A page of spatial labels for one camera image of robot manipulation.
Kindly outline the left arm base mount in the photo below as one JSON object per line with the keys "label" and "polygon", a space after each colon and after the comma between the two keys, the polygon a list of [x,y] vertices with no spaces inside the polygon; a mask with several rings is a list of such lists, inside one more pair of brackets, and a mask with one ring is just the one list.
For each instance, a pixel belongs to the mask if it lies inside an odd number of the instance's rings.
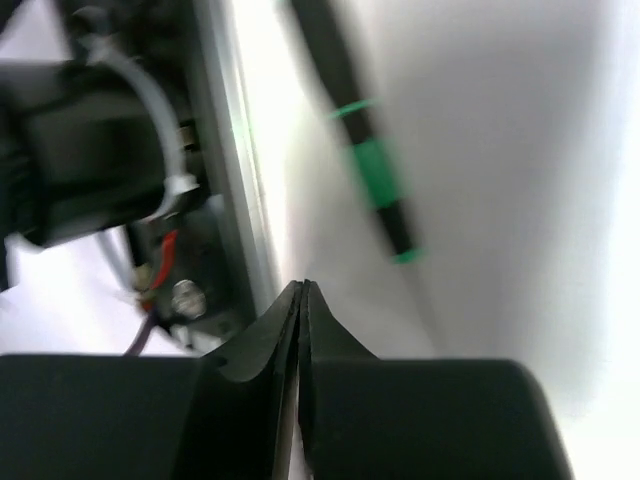
{"label": "left arm base mount", "polygon": [[168,294],[185,347],[210,351],[273,301],[268,224],[229,1],[139,1],[127,23],[145,63],[185,89],[204,201],[180,226],[183,263]]}

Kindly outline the black green precision screwdriver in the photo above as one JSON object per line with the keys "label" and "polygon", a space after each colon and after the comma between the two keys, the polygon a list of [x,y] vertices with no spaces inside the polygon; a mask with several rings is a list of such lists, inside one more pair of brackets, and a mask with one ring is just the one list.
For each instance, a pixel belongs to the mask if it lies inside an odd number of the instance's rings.
{"label": "black green precision screwdriver", "polygon": [[374,101],[365,95],[356,63],[329,1],[291,1],[289,8],[309,53],[312,68],[331,102],[330,117],[343,128],[367,199],[391,256],[399,264],[419,257],[419,243],[404,202],[390,149],[374,122]]}

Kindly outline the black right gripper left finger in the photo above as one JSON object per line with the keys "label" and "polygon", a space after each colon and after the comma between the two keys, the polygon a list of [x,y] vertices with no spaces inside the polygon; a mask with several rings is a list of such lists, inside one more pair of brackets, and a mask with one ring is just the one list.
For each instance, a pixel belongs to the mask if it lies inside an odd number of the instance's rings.
{"label": "black right gripper left finger", "polygon": [[199,357],[3,357],[2,477],[287,478],[302,292]]}

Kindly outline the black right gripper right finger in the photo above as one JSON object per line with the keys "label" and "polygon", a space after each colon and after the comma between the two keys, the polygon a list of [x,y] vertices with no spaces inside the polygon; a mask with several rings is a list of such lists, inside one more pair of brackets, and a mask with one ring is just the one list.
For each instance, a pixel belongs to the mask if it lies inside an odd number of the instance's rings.
{"label": "black right gripper right finger", "polygon": [[568,479],[535,377],[502,359],[383,360],[303,285],[299,424],[316,479]]}

